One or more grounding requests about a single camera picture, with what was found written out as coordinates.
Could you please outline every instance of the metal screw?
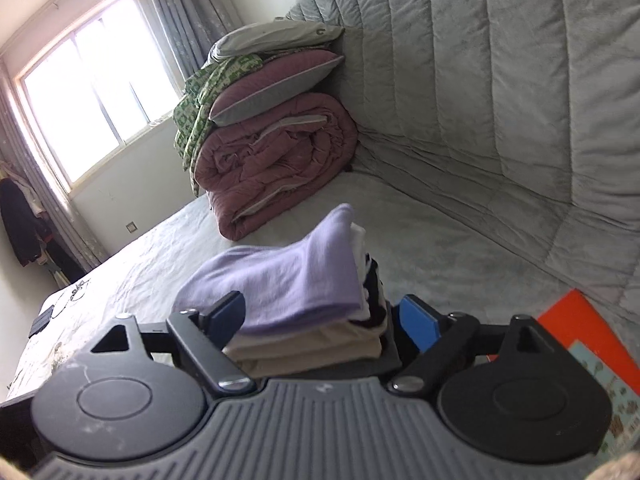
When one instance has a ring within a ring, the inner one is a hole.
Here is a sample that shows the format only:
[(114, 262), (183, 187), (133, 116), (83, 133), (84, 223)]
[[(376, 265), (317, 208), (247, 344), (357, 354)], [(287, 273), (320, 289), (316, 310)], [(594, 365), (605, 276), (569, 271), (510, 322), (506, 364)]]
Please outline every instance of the metal screw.
[(420, 377), (413, 375), (406, 375), (397, 378), (390, 385), (390, 390), (393, 392), (401, 392), (403, 394), (413, 394), (419, 392), (424, 387), (424, 381)]
[(238, 379), (226, 379), (219, 381), (218, 386), (226, 392), (240, 392), (252, 384), (249, 377), (240, 377)]

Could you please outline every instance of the blue gripper pad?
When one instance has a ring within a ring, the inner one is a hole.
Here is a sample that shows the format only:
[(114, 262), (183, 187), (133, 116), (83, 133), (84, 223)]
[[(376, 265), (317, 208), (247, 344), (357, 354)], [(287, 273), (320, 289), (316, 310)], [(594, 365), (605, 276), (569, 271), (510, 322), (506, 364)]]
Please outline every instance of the blue gripper pad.
[(440, 325), (431, 307), (413, 294), (408, 294), (398, 305), (402, 329), (412, 339), (420, 352), (429, 349), (440, 338)]

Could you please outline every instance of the rolled comforter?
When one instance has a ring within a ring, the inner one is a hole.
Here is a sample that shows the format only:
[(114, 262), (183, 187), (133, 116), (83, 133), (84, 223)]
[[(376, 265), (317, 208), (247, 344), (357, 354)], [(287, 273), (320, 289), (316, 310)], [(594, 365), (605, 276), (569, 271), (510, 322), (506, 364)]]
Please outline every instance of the rolled comforter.
[(315, 193), (351, 159), (357, 136), (342, 105), (318, 93), (215, 130), (194, 176), (209, 192), (220, 234), (239, 240)]

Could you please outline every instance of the gray curtain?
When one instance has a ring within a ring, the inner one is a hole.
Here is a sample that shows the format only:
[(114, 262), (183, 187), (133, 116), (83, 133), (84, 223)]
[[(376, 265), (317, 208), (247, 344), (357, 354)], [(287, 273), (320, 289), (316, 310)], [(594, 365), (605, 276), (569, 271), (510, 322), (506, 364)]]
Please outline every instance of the gray curtain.
[(0, 60), (0, 152), (25, 174), (63, 242), (80, 266), (89, 272), (107, 260), (107, 251), (76, 211), (36, 143), (30, 139), (30, 127), (4, 62)]
[(153, 0), (185, 79), (202, 67), (213, 44), (234, 30), (222, 0)]

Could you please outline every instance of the window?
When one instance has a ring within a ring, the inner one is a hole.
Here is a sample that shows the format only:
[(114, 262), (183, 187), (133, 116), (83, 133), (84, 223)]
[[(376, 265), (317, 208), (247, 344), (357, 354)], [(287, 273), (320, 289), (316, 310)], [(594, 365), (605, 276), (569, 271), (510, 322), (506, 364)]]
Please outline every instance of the window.
[(117, 0), (72, 30), (21, 84), (69, 185), (179, 98), (136, 0)]

